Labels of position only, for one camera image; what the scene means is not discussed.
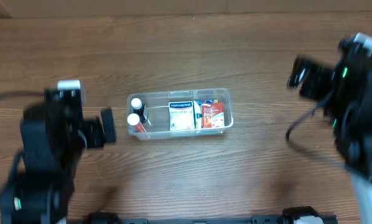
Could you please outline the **orange tube white cap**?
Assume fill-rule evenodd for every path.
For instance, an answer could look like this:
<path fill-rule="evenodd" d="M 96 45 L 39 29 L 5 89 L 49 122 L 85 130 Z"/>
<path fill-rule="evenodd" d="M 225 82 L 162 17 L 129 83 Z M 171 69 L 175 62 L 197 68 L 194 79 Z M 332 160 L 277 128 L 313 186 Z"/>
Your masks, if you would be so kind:
<path fill-rule="evenodd" d="M 130 125 L 135 130 L 135 132 L 137 133 L 146 132 L 145 127 L 141 123 L 140 117 L 136 113 L 131 113 L 127 117 L 127 122 L 128 122 L 128 125 Z"/>

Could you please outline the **black tube white cap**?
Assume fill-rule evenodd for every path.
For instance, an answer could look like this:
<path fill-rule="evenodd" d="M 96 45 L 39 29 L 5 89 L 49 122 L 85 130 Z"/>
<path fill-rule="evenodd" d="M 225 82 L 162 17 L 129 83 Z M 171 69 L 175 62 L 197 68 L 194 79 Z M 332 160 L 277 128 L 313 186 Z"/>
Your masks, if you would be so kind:
<path fill-rule="evenodd" d="M 141 123 L 145 123 L 148 119 L 148 110 L 142 100 L 140 98 L 133 98 L 131 100 L 131 106 L 134 113 L 139 116 Z"/>

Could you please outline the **white Hansaplast plaster box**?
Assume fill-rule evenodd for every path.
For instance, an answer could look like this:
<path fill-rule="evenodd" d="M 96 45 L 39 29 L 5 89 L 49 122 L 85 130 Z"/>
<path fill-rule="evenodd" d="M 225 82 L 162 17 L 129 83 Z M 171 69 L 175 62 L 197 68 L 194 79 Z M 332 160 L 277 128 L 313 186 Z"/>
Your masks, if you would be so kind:
<path fill-rule="evenodd" d="M 169 116 L 171 131 L 195 129 L 192 101 L 170 102 Z"/>

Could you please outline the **blue yellow VapoDrops box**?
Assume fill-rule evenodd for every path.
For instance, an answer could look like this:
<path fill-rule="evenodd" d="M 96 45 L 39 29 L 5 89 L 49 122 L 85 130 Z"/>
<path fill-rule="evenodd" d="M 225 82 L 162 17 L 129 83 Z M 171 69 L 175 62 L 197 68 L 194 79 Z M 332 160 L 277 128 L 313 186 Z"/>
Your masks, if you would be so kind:
<path fill-rule="evenodd" d="M 202 129 L 203 121 L 202 121 L 202 104 L 203 103 L 217 103 L 218 100 L 194 100 L 193 101 L 193 108 L 194 108 L 194 116 L 195 116 L 195 129 Z"/>

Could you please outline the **red small box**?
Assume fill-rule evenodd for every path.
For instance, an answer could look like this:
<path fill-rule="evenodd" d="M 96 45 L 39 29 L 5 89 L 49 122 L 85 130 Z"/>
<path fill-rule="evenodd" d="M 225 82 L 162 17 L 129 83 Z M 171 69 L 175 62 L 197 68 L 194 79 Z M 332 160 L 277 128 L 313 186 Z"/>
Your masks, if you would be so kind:
<path fill-rule="evenodd" d="M 202 128 L 225 126 L 223 103 L 202 103 Z"/>

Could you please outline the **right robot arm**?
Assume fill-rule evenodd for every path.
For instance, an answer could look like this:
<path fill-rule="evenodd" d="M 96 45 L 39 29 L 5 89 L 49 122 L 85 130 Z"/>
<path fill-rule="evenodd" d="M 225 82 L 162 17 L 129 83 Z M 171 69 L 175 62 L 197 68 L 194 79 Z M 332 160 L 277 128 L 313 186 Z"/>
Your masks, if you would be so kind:
<path fill-rule="evenodd" d="M 349 172 L 361 222 L 372 223 L 372 37 L 358 33 L 341 40 L 338 49 L 342 55 L 334 67 L 304 55 L 295 58 L 287 86 L 317 105 L 291 124 L 286 140 L 295 151 Z M 318 109 L 330 119 L 343 163 L 290 140 L 292 130 Z"/>

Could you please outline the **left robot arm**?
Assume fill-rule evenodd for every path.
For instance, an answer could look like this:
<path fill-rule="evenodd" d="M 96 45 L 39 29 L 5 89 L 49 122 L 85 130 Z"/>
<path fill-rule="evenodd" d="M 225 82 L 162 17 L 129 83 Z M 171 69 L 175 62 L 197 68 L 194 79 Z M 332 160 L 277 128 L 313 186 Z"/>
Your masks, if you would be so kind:
<path fill-rule="evenodd" d="M 23 148 L 0 190 L 1 223 L 65 223 L 83 151 L 117 140 L 112 109 L 86 119 L 80 89 L 46 89 L 24 110 L 20 131 Z"/>

